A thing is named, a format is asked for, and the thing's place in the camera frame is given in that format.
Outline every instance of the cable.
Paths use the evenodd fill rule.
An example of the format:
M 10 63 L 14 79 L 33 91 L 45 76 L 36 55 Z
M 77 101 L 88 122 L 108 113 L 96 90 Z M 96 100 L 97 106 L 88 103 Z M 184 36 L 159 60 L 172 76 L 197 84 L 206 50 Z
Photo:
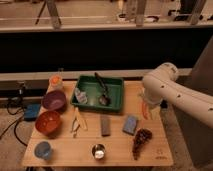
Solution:
M 15 121 L 13 121 L 0 135 L 0 140 L 2 139 L 2 137 L 4 136 L 4 134 L 8 131 L 8 129 L 15 124 L 17 121 L 19 121 L 24 115 L 22 115 L 21 117 L 19 117 L 18 119 L 16 119 Z
M 18 100 L 13 100 L 12 98 L 9 98 L 8 99 L 8 103 L 6 105 L 7 112 L 10 115 L 16 115 L 16 114 L 20 113 L 22 110 L 24 110 L 22 102 L 23 102 L 23 98 L 22 97 L 19 97 Z M 10 111 L 10 107 L 17 107 L 17 106 L 20 106 L 20 108 L 18 108 L 15 112 L 11 112 Z
M 18 137 L 17 132 L 16 132 L 16 129 L 17 129 L 19 123 L 21 123 L 22 121 L 24 121 L 24 120 L 23 120 L 23 116 L 16 122 L 15 127 L 14 127 L 14 130 L 13 130 L 13 133 L 14 133 L 16 139 L 17 139 L 21 144 L 23 144 L 24 146 L 27 146 L 27 144 L 24 143 L 24 142 Z

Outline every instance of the bowl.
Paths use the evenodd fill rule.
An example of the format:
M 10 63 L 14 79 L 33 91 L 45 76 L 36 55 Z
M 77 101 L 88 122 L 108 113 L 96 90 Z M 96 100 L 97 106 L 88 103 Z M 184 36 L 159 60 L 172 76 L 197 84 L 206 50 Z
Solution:
M 96 144 L 92 147 L 92 155 L 95 159 L 100 160 L 105 156 L 105 147 L 103 144 Z
M 36 119 L 36 129 L 44 135 L 53 133 L 61 124 L 60 114 L 56 111 L 43 112 Z
M 41 104 L 48 110 L 59 110 L 66 104 L 66 96 L 63 91 L 53 90 L 44 95 Z

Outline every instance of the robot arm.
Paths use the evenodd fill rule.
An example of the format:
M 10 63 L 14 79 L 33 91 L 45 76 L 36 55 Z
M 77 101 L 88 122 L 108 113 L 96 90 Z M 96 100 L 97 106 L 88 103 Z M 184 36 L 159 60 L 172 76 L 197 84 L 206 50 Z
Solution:
M 175 83 L 178 69 L 164 63 L 143 77 L 144 100 L 148 105 L 158 105 L 165 99 L 213 128 L 213 97 Z

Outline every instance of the sponge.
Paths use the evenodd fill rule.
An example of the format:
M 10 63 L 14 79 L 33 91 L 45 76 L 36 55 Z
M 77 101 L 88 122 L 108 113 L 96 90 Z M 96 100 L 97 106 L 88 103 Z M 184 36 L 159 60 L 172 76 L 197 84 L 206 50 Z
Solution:
M 36 120 L 41 105 L 40 104 L 30 104 L 27 106 L 26 111 L 24 112 L 25 121 L 34 121 Z

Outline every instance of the wooden table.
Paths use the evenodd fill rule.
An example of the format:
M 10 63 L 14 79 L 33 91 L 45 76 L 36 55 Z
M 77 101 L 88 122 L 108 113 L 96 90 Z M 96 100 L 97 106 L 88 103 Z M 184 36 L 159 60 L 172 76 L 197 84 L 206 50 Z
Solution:
M 33 129 L 27 146 L 23 166 L 55 167 L 55 166 L 169 166 L 173 164 L 164 128 L 159 116 L 160 108 L 151 111 L 148 119 L 142 115 L 141 81 L 125 81 L 124 105 L 119 114 L 109 115 L 111 136 L 102 137 L 100 132 L 100 115 L 98 113 L 81 112 L 87 122 L 88 131 L 78 130 L 76 138 L 72 137 L 71 115 L 74 107 L 70 105 L 70 98 L 75 87 L 75 81 L 65 81 L 64 91 L 67 97 L 67 109 L 61 114 L 62 125 L 53 137 L 46 137 Z M 133 159 L 133 136 L 122 132 L 124 121 L 128 114 L 139 118 L 138 127 L 152 131 L 153 138 L 142 148 L 138 160 Z M 34 156 L 34 148 L 41 141 L 48 141 L 53 154 L 49 161 Z M 91 150 L 95 144 L 104 144 L 106 156 L 97 161 Z

